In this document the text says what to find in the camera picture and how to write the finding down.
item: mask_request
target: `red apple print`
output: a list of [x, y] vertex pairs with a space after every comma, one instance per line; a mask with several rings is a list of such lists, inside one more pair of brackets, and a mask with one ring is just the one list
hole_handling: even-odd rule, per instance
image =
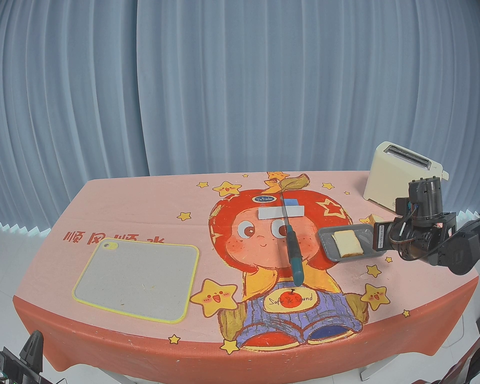
[[298, 307], [302, 302], [302, 297], [292, 289], [290, 292], [283, 292], [280, 295], [280, 304], [285, 308]]

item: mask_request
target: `knife handle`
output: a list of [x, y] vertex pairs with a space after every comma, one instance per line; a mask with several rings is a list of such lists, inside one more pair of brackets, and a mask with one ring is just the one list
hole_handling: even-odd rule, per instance
[[303, 284], [304, 280], [302, 255], [297, 234], [291, 229], [291, 226], [289, 227], [290, 228], [287, 229], [288, 261], [290, 262], [290, 267], [292, 268], [293, 282], [297, 287], [299, 287]]

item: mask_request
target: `curtain fold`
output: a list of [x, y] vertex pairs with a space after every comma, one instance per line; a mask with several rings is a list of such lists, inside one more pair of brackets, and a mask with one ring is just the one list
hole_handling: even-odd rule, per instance
[[367, 170], [388, 140], [480, 208], [474, 0], [0, 1], [0, 222], [91, 179]]

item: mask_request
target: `red star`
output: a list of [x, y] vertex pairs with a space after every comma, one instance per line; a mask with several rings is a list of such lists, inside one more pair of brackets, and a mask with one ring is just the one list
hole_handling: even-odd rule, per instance
[[342, 219], [346, 218], [342, 206], [334, 203], [330, 199], [325, 199], [324, 202], [317, 202], [317, 204], [325, 208], [324, 216], [337, 216]]

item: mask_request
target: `toaster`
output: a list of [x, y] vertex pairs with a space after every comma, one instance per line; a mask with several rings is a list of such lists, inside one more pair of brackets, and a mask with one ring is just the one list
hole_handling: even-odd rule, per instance
[[408, 183], [437, 176], [448, 180], [442, 164], [385, 141], [375, 150], [363, 198], [395, 211], [395, 199], [408, 196]]

